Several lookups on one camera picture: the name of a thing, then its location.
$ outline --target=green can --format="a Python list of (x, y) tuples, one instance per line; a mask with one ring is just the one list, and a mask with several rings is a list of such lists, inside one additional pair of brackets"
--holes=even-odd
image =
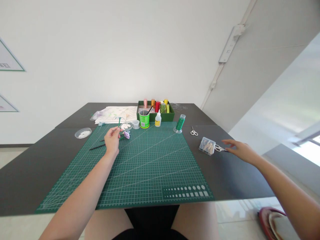
[(150, 124), (149, 124), (150, 113), (145, 116), (145, 114), (147, 114), (147, 113), (148, 113), (147, 110), (141, 110), (139, 112), (139, 115), (140, 115), (140, 127), (141, 128), (148, 128), (150, 126)]

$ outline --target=plastic bag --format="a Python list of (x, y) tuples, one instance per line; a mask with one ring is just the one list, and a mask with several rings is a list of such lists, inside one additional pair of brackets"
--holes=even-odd
[(92, 115), (92, 117), (90, 118), (90, 121), (95, 121), (97, 120), (98, 117), (102, 116), (103, 112), (105, 109), (101, 110), (101, 111), (96, 111), (95, 114)]

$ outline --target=purple flower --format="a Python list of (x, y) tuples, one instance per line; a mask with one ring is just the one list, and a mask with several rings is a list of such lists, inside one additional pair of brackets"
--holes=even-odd
[(124, 135), (127, 139), (129, 139), (129, 138), (130, 138), (129, 133), (127, 133), (126, 131), (124, 131), (124, 132), (123, 132), (123, 135)]

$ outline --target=white bottle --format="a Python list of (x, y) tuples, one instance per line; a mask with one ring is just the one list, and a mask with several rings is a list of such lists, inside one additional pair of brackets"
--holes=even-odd
[(157, 116), (156, 116), (154, 125), (155, 125), (156, 127), (160, 127), (160, 125), (161, 125), (161, 113), (160, 113), (160, 110), (159, 110), (159, 112), (158, 112), (158, 114), (157, 114)]

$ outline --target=scissors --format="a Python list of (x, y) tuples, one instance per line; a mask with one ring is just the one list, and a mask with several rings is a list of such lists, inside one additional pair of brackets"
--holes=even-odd
[(190, 132), (190, 134), (191, 135), (194, 135), (194, 136), (197, 136), (198, 135), (198, 133), (193, 129), (193, 127), (192, 127), (192, 131)]
[(226, 152), (227, 152), (227, 150), (225, 150), (224, 148), (220, 147), (220, 146), (217, 145), (217, 144), (214, 146), (214, 149), (215, 149), (216, 151), (218, 151), (218, 152), (221, 152), (221, 151), (226, 151)]

